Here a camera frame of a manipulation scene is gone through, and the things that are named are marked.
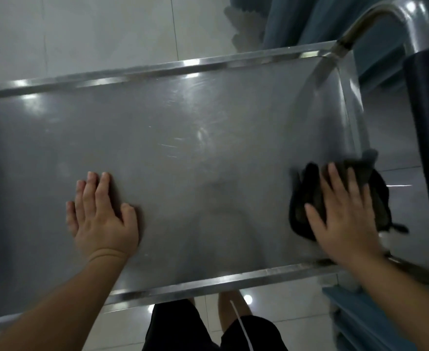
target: metal tube handle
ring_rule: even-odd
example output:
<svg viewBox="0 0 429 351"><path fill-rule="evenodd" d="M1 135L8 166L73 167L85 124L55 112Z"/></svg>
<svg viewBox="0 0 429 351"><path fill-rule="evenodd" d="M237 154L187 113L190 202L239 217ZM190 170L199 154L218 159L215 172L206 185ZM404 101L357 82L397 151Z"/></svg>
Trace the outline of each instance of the metal tube handle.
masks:
<svg viewBox="0 0 429 351"><path fill-rule="evenodd" d="M409 42L403 63L419 152L429 194L429 14L421 0L384 0L366 11L346 31L337 46L347 52L374 22L385 14L396 17L406 28Z"/></svg>

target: stainless steel table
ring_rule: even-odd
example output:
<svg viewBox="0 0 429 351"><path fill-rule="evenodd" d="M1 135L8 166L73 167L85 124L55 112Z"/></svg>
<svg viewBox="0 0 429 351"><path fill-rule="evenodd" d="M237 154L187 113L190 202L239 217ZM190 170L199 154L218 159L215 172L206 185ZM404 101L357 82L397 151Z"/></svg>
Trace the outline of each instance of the stainless steel table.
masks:
<svg viewBox="0 0 429 351"><path fill-rule="evenodd" d="M294 172L369 148L355 37L1 84L0 326L82 267L65 201L89 170L143 212L107 310L337 271L288 209Z"/></svg>

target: white cord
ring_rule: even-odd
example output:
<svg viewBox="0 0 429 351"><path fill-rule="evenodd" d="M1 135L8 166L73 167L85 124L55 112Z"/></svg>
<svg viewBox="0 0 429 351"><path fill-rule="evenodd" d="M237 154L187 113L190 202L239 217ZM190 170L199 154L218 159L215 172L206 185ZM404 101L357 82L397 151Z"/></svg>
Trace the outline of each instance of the white cord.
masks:
<svg viewBox="0 0 429 351"><path fill-rule="evenodd" d="M245 327L242 323L241 317L239 316L237 309L235 309L234 302L233 301L230 301L230 302L231 302L232 307L234 308L235 315L237 316L237 319L238 319L239 323L241 324L242 331L244 332L245 338L247 339L247 344L249 344L249 349L250 349L250 351L253 351L252 343L250 342L249 336L247 335L247 332L245 331Z"/></svg>

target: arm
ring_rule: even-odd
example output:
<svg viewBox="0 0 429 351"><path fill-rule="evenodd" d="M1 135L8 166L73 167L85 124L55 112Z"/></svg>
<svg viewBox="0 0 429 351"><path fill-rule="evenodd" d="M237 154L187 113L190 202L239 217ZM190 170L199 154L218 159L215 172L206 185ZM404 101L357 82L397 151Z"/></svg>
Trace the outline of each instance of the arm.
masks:
<svg viewBox="0 0 429 351"><path fill-rule="evenodd" d="M306 205L317 241L330 258L362 284L385 314L418 349L429 350L429 290L391 265L381 253L369 187L359 192L354 171L348 189L329 165L332 187L321 178L327 221Z"/></svg>
<svg viewBox="0 0 429 351"><path fill-rule="evenodd" d="M109 174L89 173L78 181L75 202L67 202L67 224L88 263L37 307L0 334L0 350L81 350L127 259L138 246L135 210L110 204Z"/></svg>

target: person's right hand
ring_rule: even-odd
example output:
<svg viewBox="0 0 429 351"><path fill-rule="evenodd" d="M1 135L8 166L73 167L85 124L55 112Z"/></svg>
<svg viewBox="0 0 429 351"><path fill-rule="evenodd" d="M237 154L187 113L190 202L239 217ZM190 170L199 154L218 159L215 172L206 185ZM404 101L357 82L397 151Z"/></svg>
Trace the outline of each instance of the person's right hand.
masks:
<svg viewBox="0 0 429 351"><path fill-rule="evenodd" d="M348 169L348 191L335 164L328 165L332 188L320 177L327 212L326 223L310 204L305 205L307 218L315 237L334 262L351 268L356 258L382 256L369 185L359 192L356 176Z"/></svg>
<svg viewBox="0 0 429 351"><path fill-rule="evenodd" d="M74 202L66 202L66 223L76 246L88 259L116 256L126 261L138 247L135 209L122 204L122 220L114 213L109 197L110 174L88 173L88 180L76 183Z"/></svg>

